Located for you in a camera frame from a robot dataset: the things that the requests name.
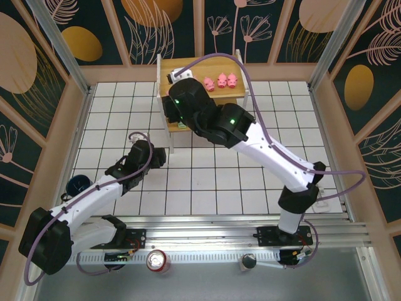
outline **white tile floor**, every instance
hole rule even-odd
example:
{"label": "white tile floor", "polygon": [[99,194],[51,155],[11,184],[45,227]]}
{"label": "white tile floor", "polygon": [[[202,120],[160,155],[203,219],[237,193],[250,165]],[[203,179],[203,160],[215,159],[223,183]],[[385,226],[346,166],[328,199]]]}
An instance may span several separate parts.
{"label": "white tile floor", "polygon": [[[310,162],[328,159],[309,92],[304,82],[254,82],[268,132]],[[73,174],[92,181],[127,154],[127,136],[148,132],[156,147],[165,147],[168,164],[151,170],[139,186],[96,215],[277,214],[283,184],[267,169],[233,150],[214,146],[191,132],[174,134],[169,154],[155,83],[99,83]],[[253,115],[251,99],[247,110]],[[332,176],[320,182],[324,194],[335,193]],[[342,212],[338,198],[319,202],[309,213]]]}

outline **pink toy pig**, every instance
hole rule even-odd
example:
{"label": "pink toy pig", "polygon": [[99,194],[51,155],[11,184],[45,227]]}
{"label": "pink toy pig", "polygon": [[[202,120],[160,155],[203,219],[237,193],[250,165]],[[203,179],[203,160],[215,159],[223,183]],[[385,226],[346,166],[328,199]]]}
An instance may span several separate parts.
{"label": "pink toy pig", "polygon": [[228,79],[228,87],[235,88],[238,82],[238,78],[233,73],[230,73],[227,79]]}
{"label": "pink toy pig", "polygon": [[206,90],[211,92],[214,91],[214,82],[212,81],[211,78],[205,77],[203,80],[203,83],[205,84]]}
{"label": "pink toy pig", "polygon": [[227,85],[227,77],[224,73],[221,73],[217,78],[217,84],[219,88],[224,88]]}

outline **soda can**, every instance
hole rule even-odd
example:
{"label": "soda can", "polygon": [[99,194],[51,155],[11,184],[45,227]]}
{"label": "soda can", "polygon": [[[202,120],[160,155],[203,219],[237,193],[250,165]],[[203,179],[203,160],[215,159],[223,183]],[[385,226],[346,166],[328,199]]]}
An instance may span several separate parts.
{"label": "soda can", "polygon": [[162,250],[153,250],[146,257],[146,265],[152,272],[164,273],[171,266],[171,260]]}

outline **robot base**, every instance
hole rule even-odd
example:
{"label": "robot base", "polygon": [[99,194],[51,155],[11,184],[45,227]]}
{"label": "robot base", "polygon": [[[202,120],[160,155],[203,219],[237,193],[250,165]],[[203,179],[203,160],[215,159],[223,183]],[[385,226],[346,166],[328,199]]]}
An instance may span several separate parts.
{"label": "robot base", "polygon": [[259,246],[303,246],[312,245],[313,239],[309,226],[299,226],[295,234],[281,231],[277,226],[256,228],[258,233],[253,234],[258,239]]}

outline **wooden table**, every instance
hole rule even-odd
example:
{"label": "wooden table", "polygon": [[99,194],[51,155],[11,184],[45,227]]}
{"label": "wooden table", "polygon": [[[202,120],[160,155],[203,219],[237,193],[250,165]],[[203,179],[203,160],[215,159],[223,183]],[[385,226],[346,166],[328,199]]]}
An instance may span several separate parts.
{"label": "wooden table", "polygon": [[[236,56],[239,61],[242,62],[239,50],[236,51]],[[159,104],[163,125],[165,127],[165,132],[169,140],[171,153],[174,152],[174,140],[172,133],[186,132],[189,131],[190,128],[187,127],[184,129],[179,129],[177,122],[169,123],[165,118],[162,97],[169,94],[170,87],[172,86],[167,79],[167,75],[172,70],[185,67],[196,59],[197,58],[174,58],[162,60],[161,56],[157,55],[157,101]],[[224,57],[209,58],[193,66],[191,71],[196,79],[202,83],[205,77],[210,77],[215,81],[215,90],[208,92],[208,94],[214,99],[217,105],[224,105],[225,103],[237,103],[237,98],[243,98],[243,107],[246,107],[247,97],[249,95],[248,85],[243,72],[234,61]],[[221,89],[217,86],[217,77],[222,72],[227,76],[230,73],[233,73],[238,77],[238,83],[235,88],[229,88],[226,86],[225,88]]]}

